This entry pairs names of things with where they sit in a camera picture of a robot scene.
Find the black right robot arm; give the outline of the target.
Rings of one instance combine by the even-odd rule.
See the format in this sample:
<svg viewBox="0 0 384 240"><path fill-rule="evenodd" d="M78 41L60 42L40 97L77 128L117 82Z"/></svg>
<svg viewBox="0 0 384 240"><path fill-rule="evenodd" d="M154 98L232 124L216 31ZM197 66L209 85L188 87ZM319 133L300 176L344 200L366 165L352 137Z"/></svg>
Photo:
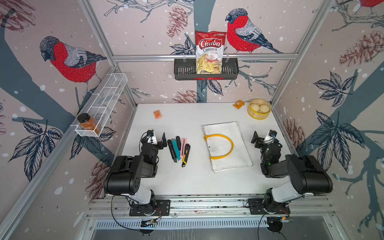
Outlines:
<svg viewBox="0 0 384 240"><path fill-rule="evenodd" d="M265 138L254 132L251 143L261 150L261 171L266 178L289 180L264 194L263 210L268 214L289 214L288 203L305 194L327 194L333 190L333 182L313 156L285 155L280 161L282 144L277 132L270 130Z"/></svg>

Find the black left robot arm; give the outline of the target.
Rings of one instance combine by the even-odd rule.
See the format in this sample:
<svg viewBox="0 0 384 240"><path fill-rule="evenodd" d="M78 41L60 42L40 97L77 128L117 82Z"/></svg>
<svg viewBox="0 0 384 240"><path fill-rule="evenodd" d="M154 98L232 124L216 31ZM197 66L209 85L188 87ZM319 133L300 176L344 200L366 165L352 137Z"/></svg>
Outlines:
<svg viewBox="0 0 384 240"><path fill-rule="evenodd" d="M103 186L107 194L123 196L129 200L130 216L168 216L170 201L157 200L154 191L141 185L141 179L154 178L158 170L158 152L167 146L166 136L156 140L153 130L143 134L140 143L140 154L116 157Z"/></svg>

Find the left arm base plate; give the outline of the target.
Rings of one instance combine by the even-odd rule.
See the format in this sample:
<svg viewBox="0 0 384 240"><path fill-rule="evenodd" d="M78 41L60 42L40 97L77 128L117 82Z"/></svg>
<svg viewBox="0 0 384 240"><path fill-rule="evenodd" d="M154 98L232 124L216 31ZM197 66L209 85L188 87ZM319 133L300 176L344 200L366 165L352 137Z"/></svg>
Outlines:
<svg viewBox="0 0 384 240"><path fill-rule="evenodd" d="M140 205L135 202L130 204L130 217L160 217L170 214L170 200L156 200L146 205Z"/></svg>

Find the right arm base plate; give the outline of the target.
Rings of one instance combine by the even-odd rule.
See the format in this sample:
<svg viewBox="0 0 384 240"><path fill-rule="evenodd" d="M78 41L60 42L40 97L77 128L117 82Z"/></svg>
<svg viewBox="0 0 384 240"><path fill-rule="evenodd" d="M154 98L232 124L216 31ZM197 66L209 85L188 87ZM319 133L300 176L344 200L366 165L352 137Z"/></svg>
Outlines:
<svg viewBox="0 0 384 240"><path fill-rule="evenodd" d="M264 199L248 199L245 205L250 210L251 215L290 215L288 203L276 203L274 201L265 203Z"/></svg>

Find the white pouch with yellow handles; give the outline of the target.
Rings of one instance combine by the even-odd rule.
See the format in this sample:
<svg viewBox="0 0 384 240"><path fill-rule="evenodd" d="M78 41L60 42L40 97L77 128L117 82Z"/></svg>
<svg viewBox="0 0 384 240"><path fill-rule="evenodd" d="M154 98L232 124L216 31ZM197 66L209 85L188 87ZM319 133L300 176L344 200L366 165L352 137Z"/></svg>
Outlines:
<svg viewBox="0 0 384 240"><path fill-rule="evenodd" d="M236 122L205 125L203 132L215 174L253 166Z"/></svg>

